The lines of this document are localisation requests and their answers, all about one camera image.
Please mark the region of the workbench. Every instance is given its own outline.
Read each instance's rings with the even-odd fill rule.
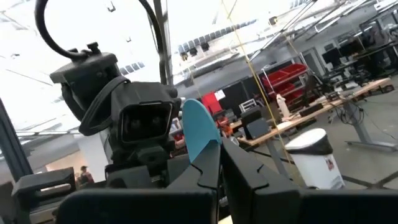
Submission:
[[[362,146],[381,147],[381,148],[389,149],[391,151],[397,151],[398,149],[397,149],[396,144],[392,144],[392,143],[388,143],[388,142],[373,141],[370,138],[369,133],[366,131],[364,124],[358,122],[359,121],[359,110],[356,109],[355,105],[352,102],[347,101],[347,100],[351,100],[357,96],[360,96],[364,93],[367,93],[369,90],[379,88],[379,86],[385,85],[389,81],[390,81],[390,78],[383,78],[380,80],[376,80],[374,82],[370,82],[367,85],[360,88],[359,90],[355,91],[350,96],[347,96],[346,100],[340,99],[340,100],[335,100],[333,102],[327,102],[327,101],[320,102],[323,104],[322,109],[320,109],[308,116],[305,116],[305,117],[300,117],[299,114],[294,114],[288,119],[289,123],[284,125],[283,128],[274,128],[269,133],[267,133],[257,139],[254,139],[254,140],[247,140],[246,138],[241,137],[241,138],[238,138],[238,141],[248,144],[250,146],[255,146],[255,145],[260,145],[260,144],[265,143],[270,154],[271,154],[272,159],[274,160],[275,166],[278,169],[279,173],[286,177],[289,177],[287,171],[285,170],[284,165],[282,164],[280,156],[274,146],[274,143],[272,142],[272,137],[274,137],[278,134],[281,134],[286,130],[294,128],[297,125],[304,123],[304,122],[308,121],[309,119],[312,119],[324,112],[332,110],[334,107],[343,105],[343,108],[349,114],[350,120],[355,128],[355,131],[357,132],[357,134],[359,136],[359,141],[347,141],[348,144],[358,144],[358,145],[362,145]]]

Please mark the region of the table leg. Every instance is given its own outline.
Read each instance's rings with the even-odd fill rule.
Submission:
[[[348,116],[351,118],[351,122],[355,128],[356,133],[358,134],[359,141],[346,141],[347,144],[357,144],[361,146],[371,146],[371,147],[380,147],[390,149],[391,151],[398,151],[397,144],[388,143],[388,142],[379,142],[373,141],[368,131],[365,128],[363,123],[359,123],[359,109],[355,107],[355,105],[351,102],[344,103],[344,109],[348,113]]]
[[[269,150],[269,154],[271,154],[272,160],[274,160],[275,166],[278,169],[278,172],[285,177],[289,178],[289,175],[287,174],[287,171],[280,159],[279,153],[276,151],[276,148],[274,146],[274,143],[272,142],[271,139],[266,140],[266,146]]]

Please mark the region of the person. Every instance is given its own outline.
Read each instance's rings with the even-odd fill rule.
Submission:
[[[81,170],[80,185],[85,185],[87,183],[94,183],[93,176],[91,175],[91,173],[87,171],[87,166],[82,166],[80,170]]]

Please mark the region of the hanging cable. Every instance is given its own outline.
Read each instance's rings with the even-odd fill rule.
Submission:
[[[225,3],[224,3],[224,0],[222,0],[221,3],[224,5],[225,13],[228,14],[228,9],[226,8],[226,5],[225,5]],[[229,21],[230,21],[231,24],[234,24],[233,21],[232,21],[232,18],[229,18]],[[238,32],[236,31],[235,26],[232,26],[232,28],[233,28],[234,33],[235,33],[235,36],[236,36],[236,38],[237,38],[237,40],[238,40],[238,42],[239,42],[239,47],[242,49],[242,52],[243,52],[243,54],[245,55],[244,58],[245,58],[245,60],[246,60],[246,63],[248,64],[249,69],[250,69],[250,71],[251,71],[251,73],[252,73],[252,75],[253,75],[253,78],[254,78],[254,80],[256,81],[258,88],[260,89],[260,92],[261,92],[261,95],[262,95],[262,97],[263,97],[263,99],[264,99],[264,102],[265,102],[266,105],[267,105],[267,109],[268,109],[268,111],[269,111],[269,114],[271,115],[272,121],[273,121],[274,126],[275,126],[275,128],[276,128],[276,130],[277,130],[278,137],[279,137],[279,141],[280,141],[280,144],[282,145],[282,149],[283,149],[283,151],[284,151],[284,154],[285,154],[287,160],[289,161],[289,164],[292,165],[292,162],[291,162],[291,160],[289,159],[289,154],[288,154],[287,151],[286,151],[285,143],[283,142],[282,136],[280,135],[280,131],[279,131],[279,129],[278,129],[276,120],[275,120],[275,118],[274,118],[274,115],[272,114],[271,107],[269,106],[269,103],[268,103],[268,101],[267,101],[266,95],[265,95],[263,89],[261,88],[261,84],[259,83],[259,82],[260,82],[260,79],[259,79],[259,77],[257,76],[256,72],[254,71],[253,65],[251,64],[251,62],[250,62],[250,60],[249,60],[249,57],[248,57],[248,55],[246,54],[246,51],[244,50],[242,41],[241,41],[241,39],[239,38],[239,34],[238,34]]]
[[[44,19],[44,11],[45,7],[47,5],[49,0],[37,0],[36,5],[35,5],[35,21],[36,21],[36,26],[37,30],[39,31],[40,35],[42,36],[44,42],[56,53],[67,57],[71,60],[79,60],[79,59],[84,59],[89,56],[90,51],[89,50],[84,50],[80,53],[78,52],[70,52],[67,51],[63,48],[61,48],[51,37],[49,34],[49,31],[47,30],[47,27],[45,26],[45,19]],[[160,73],[160,82],[164,85],[167,84],[167,78],[166,78],[166,68],[165,68],[165,59],[164,59],[164,43],[162,41],[162,33],[160,31],[160,25],[158,20],[156,19],[156,15],[154,11],[152,10],[151,6],[146,0],[139,0],[141,5],[144,7],[146,10],[146,13],[149,16],[149,19],[152,21],[152,24],[154,25],[154,30],[155,30],[155,36],[156,36],[156,42],[157,42],[157,52],[159,54],[159,73]]]

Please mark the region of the trash can lid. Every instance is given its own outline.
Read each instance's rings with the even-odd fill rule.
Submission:
[[[324,129],[322,128],[311,129],[291,140],[289,143],[285,145],[285,147],[286,150],[303,149],[315,144],[325,136],[326,136],[326,131]]]

